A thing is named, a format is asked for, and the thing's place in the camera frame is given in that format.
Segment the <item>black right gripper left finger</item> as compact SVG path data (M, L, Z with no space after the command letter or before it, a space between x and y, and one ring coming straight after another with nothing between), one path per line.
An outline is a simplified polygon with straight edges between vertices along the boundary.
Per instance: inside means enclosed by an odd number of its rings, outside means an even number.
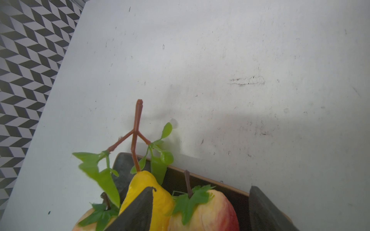
M154 187L146 187L106 228L106 231L149 231Z

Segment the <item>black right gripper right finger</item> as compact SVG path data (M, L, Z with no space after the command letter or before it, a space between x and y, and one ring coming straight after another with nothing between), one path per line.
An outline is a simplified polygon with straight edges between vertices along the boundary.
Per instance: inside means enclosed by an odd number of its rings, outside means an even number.
M257 186L250 189L249 214L253 231L299 231Z

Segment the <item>peach fake apple green leaf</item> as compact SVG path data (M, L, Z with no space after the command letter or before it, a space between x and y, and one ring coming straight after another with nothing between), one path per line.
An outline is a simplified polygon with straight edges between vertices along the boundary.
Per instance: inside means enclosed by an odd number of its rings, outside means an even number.
M102 204L92 204L89 209L75 224L73 231L105 231L115 221L119 208L110 201L105 192L101 194Z

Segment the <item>yellow fake pear with leaves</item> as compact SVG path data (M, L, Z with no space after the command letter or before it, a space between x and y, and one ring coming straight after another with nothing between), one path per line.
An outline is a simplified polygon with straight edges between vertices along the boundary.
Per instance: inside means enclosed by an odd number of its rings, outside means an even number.
M139 130L142 109L143 101L139 99L135 107L134 128L123 137L120 137L118 141L107 150L99 154L75 152L73 156L82 161L82 163L79 164L79 169L98 183L103 192L107 194L112 204L119 208L118 216L146 187L154 187L157 191L153 191L153 209L149 231L165 231L168 228L169 219L174 207L174 200L161 184L167 166L173 162L173 156L169 152L159 150L161 156L152 156L151 171L146 171L144 170L146 157L138 160L136 155L136 144L137 140L141 138L148 145L147 153L152 154L152 151L158 147L158 144L162 143L163 139L170 135L172 132L172 125L170 123L166 124L159 140L155 142L149 141ZM124 200L121 200L118 188L113 181L113 177L118 177L119 174L116 170L111 168L109 155L129 137L132 137L131 152L134 162L134 177L130 181Z

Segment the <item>red strawberry shaped fake fruit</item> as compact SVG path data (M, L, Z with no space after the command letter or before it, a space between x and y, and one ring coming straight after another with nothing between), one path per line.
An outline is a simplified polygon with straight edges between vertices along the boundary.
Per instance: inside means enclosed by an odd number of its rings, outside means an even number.
M190 173L184 172L187 192L173 196L174 208L169 231L238 231L234 207L227 197L213 186L190 187Z

